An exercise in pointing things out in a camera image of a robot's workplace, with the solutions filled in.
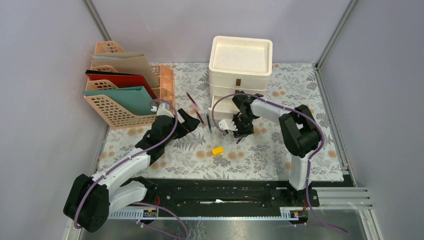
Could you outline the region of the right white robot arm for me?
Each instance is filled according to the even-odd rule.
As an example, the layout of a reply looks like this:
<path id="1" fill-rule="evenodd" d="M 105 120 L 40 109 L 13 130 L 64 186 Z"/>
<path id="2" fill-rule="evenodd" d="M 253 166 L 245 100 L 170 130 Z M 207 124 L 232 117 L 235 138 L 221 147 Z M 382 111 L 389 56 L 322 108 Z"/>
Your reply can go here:
<path id="1" fill-rule="evenodd" d="M 279 124 L 285 148 L 291 154 L 291 172 L 287 193 L 283 195 L 291 205 L 299 206 L 311 201 L 311 158 L 324 144 L 324 134 L 316 124 L 310 109 L 300 105 L 284 108 L 263 98 L 260 94 L 236 93 L 232 102 L 239 112 L 232 121 L 235 138 L 254 133 L 253 120 L 265 118 Z"/>

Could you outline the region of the red ring binder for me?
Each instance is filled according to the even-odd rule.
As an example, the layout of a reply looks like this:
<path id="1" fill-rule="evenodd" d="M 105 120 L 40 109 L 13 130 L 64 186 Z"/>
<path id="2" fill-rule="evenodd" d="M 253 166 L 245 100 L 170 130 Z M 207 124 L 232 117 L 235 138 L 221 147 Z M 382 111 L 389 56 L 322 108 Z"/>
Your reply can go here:
<path id="1" fill-rule="evenodd" d="M 152 99 L 158 98 L 142 75 L 97 70 L 86 70 L 85 75 L 94 90 L 111 90 L 113 86 L 115 89 L 144 87 Z"/>

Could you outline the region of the beige notebook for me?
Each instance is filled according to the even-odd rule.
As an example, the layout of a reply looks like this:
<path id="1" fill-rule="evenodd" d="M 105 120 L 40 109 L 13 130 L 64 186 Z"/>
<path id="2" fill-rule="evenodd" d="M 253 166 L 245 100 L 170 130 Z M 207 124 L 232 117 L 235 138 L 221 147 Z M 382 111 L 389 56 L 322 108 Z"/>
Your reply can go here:
<path id="1" fill-rule="evenodd" d="M 110 52 L 91 55 L 93 67 L 111 66 L 119 73 L 141 75 L 151 88 L 158 88 L 151 65 L 142 52 Z"/>

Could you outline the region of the white bottom drawer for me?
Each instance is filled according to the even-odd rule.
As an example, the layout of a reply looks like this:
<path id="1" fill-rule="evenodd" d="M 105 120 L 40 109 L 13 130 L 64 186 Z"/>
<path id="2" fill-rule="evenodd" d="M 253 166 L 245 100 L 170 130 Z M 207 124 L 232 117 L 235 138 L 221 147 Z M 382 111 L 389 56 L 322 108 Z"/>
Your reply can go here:
<path id="1" fill-rule="evenodd" d="M 209 118 L 212 119 L 212 108 L 214 104 L 221 99 L 222 96 L 213 95 L 211 99 L 211 105 L 208 108 Z M 233 119 L 234 115 L 239 112 L 239 109 L 235 106 L 232 101 L 232 97 L 221 100 L 214 109 L 214 119 L 218 122 L 223 119 Z"/>

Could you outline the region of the floral table mat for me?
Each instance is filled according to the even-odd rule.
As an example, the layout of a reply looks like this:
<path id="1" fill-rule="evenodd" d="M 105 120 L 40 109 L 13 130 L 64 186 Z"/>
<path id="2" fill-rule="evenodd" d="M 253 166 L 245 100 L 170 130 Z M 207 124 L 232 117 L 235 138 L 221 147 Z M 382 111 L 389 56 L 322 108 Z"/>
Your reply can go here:
<path id="1" fill-rule="evenodd" d="M 287 180 L 291 173 L 291 154 L 285 148 L 280 126 L 258 118 L 254 134 L 239 144 L 231 133 L 222 135 L 211 121 L 210 134 L 206 114 L 211 106 L 207 63 L 172 62 L 168 66 L 175 77 L 176 107 L 198 118 L 202 124 L 185 137 L 171 141 L 165 153 L 151 166 L 138 172 L 144 178 Z M 198 104 L 196 108 L 186 95 Z M 339 182 L 342 168 L 324 109 L 321 93 L 310 63 L 276 63 L 273 65 L 265 97 L 280 105 L 295 108 L 306 105 L 325 134 L 325 145 L 312 158 L 312 181 Z M 212 149 L 224 152 L 213 156 Z"/>

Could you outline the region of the aluminium corner frame post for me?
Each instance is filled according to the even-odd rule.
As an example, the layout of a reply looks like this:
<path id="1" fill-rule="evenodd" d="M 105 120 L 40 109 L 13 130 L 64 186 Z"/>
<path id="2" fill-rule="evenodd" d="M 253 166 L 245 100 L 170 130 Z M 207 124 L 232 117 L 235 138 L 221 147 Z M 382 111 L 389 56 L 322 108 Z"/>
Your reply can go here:
<path id="1" fill-rule="evenodd" d="M 85 7 L 91 16 L 94 24 L 96 25 L 100 35 L 102 36 L 102 39 L 104 41 L 111 41 L 112 38 L 99 14 L 97 11 L 97 8 L 92 0 L 82 0 L 82 2 L 85 4 Z"/>

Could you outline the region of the red capped marker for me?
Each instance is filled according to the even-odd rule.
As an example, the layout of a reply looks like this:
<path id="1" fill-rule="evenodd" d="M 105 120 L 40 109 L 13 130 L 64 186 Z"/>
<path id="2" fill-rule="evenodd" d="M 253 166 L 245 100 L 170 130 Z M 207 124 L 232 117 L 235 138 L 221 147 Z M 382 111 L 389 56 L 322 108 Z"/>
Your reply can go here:
<path id="1" fill-rule="evenodd" d="M 192 98 L 192 96 L 191 96 L 188 92 L 185 92 L 185 93 L 186 93 L 187 97 L 190 99 L 190 101 L 193 103 L 193 105 L 194 105 L 196 108 L 198 108 L 199 106 L 198 106 L 198 104 L 196 103 L 196 101 Z"/>

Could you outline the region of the orange clear pen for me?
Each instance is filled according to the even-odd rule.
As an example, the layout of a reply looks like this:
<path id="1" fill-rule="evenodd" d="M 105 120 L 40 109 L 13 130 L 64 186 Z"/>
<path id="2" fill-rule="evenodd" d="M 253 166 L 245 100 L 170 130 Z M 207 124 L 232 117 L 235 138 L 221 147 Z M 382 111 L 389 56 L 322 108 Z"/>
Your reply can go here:
<path id="1" fill-rule="evenodd" d="M 205 127 L 205 126 L 206 126 L 206 123 L 205 123 L 205 121 L 203 120 L 203 118 L 202 118 L 201 114 L 199 113 L 199 111 L 198 111 L 197 109 L 195 109 L 195 113 L 196 113 L 196 115 L 197 115 L 198 119 L 200 120 L 200 122 L 201 122 L 202 126 L 203 126 L 203 127 Z"/>

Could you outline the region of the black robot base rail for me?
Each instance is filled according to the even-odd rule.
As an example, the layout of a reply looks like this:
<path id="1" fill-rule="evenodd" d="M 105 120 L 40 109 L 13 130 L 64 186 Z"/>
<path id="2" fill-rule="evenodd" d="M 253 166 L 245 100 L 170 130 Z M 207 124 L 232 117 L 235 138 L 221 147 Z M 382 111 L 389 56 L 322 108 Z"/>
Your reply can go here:
<path id="1" fill-rule="evenodd" d="M 142 202 L 157 204 L 181 218 L 276 217 L 282 207 L 303 209 L 306 190 L 287 180 L 154 179 Z"/>

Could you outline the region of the teal folder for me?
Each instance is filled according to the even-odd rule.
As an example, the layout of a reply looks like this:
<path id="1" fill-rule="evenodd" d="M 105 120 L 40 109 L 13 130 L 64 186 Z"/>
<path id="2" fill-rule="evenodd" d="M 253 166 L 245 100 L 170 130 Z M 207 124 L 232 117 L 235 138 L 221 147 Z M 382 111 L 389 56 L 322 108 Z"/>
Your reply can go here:
<path id="1" fill-rule="evenodd" d="M 143 86 L 86 90 L 82 94 L 87 97 L 105 95 L 137 116 L 152 115 L 150 102 L 153 100 Z"/>

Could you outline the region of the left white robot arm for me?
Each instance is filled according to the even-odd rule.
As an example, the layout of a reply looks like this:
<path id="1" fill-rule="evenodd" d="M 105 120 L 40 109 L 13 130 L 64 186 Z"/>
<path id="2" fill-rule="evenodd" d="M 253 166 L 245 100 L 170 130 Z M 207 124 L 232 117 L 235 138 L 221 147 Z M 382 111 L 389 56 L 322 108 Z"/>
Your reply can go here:
<path id="1" fill-rule="evenodd" d="M 73 220 L 76 229 L 93 233 L 109 214 L 133 203 L 148 206 L 154 202 L 152 184 L 133 175 L 157 161 L 170 141 L 185 137 L 201 123 L 181 108 L 175 114 L 170 108 L 167 102 L 152 107 L 156 117 L 151 128 L 123 159 L 103 172 L 75 178 L 63 213 Z"/>

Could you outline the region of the peach plastic file organizer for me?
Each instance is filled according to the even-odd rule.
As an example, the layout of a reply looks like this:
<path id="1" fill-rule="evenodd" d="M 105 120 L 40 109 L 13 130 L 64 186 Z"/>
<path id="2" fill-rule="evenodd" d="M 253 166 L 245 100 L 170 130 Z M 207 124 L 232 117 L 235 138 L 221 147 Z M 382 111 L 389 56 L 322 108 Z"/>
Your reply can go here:
<path id="1" fill-rule="evenodd" d="M 151 65 L 144 53 L 126 52 L 115 41 L 96 43 L 85 75 L 85 100 L 115 130 L 151 125 L 152 100 L 175 103 L 174 71 Z"/>

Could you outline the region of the clear green pen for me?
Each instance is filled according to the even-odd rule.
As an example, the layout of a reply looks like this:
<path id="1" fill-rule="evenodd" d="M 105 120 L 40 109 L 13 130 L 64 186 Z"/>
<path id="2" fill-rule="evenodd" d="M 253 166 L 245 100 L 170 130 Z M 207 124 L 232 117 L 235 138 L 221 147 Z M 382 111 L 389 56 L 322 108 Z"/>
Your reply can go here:
<path id="1" fill-rule="evenodd" d="M 208 125 L 208 129 L 209 129 L 209 133 L 211 135 L 213 135 L 212 124 L 211 124 L 211 120 L 210 120 L 209 114 L 206 114 L 206 120 L 207 120 L 207 125 Z"/>

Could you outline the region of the yellow eraser block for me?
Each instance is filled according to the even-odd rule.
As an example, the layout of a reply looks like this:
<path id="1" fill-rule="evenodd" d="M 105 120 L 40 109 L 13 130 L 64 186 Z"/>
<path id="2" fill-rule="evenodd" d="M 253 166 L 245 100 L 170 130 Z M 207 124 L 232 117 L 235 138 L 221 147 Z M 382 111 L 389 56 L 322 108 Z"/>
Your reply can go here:
<path id="1" fill-rule="evenodd" d="M 211 153 L 213 156 L 221 155 L 224 152 L 224 148 L 222 146 L 218 146 L 216 148 L 213 148 L 211 150 Z"/>

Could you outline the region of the white three-drawer cabinet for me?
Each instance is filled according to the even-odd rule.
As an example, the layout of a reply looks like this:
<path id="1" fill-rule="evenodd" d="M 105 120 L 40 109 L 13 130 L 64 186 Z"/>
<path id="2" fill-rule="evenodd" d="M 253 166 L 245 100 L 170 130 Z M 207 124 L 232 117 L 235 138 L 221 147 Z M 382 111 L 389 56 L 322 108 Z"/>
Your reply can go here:
<path id="1" fill-rule="evenodd" d="M 269 39 L 215 36 L 208 65 L 210 96 L 243 91 L 264 95 L 272 75 Z"/>

